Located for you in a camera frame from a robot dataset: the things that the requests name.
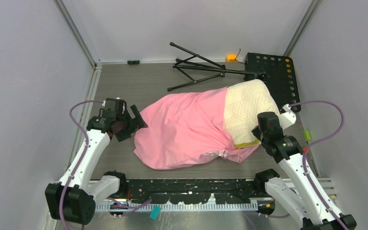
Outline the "pink pillowcase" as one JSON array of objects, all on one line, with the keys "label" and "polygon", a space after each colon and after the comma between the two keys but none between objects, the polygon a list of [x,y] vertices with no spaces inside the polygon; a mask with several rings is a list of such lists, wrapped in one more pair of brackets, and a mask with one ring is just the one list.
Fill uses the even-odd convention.
[{"label": "pink pillowcase", "polygon": [[258,145],[236,148],[224,129],[227,88],[168,94],[143,109],[148,125],[134,136],[135,155],[148,167],[171,170],[221,157],[243,162]]}]

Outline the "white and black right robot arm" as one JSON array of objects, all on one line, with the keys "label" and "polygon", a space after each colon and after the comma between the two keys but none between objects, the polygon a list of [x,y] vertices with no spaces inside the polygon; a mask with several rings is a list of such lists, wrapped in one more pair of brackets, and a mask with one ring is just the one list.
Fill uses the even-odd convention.
[{"label": "white and black right robot arm", "polygon": [[254,190],[259,196],[273,197],[302,230],[353,230],[357,222],[331,200],[308,166],[306,156],[293,136],[284,135],[279,116],[263,112],[252,133],[266,153],[287,174],[294,185],[288,187],[274,169],[255,175]]}]

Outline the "cream textured pillow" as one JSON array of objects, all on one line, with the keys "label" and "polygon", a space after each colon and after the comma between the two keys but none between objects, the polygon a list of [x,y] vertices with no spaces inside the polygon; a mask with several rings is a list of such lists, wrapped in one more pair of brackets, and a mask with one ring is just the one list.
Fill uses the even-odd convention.
[{"label": "cream textured pillow", "polygon": [[257,115],[279,109],[267,86],[261,80],[250,80],[227,88],[224,107],[224,129],[238,149],[258,145],[252,130],[258,126]]}]

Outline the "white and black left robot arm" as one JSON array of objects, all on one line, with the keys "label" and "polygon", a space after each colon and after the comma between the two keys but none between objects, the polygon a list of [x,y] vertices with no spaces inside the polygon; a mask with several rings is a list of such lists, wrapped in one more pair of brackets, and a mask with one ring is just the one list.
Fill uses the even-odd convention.
[{"label": "white and black left robot arm", "polygon": [[128,107],[120,98],[107,98],[99,103],[102,108],[98,115],[90,118],[86,127],[72,115],[73,110],[85,102],[77,103],[69,111],[84,140],[63,176],[45,189],[51,218],[60,220],[66,230],[69,223],[85,227],[103,200],[113,196],[123,198],[127,194],[128,184],[123,173],[108,171],[96,183],[90,185],[89,182],[100,156],[113,138],[122,142],[148,126],[136,105]]}]

